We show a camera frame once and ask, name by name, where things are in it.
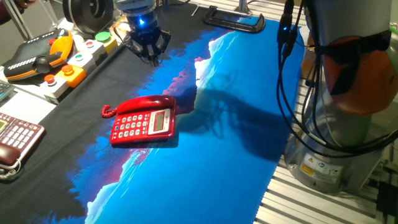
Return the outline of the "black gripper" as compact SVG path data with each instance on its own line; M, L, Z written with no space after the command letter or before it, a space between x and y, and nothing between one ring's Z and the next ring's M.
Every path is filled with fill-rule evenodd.
M168 46L171 33L160 28L155 11L127 16L127 22L131 28L127 46L144 63L158 67L159 57Z

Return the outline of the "bystander hand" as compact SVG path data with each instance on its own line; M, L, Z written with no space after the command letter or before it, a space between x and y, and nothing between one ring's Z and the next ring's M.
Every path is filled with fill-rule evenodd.
M19 9L27 9L31 5L36 3L36 0L14 0L16 6Z

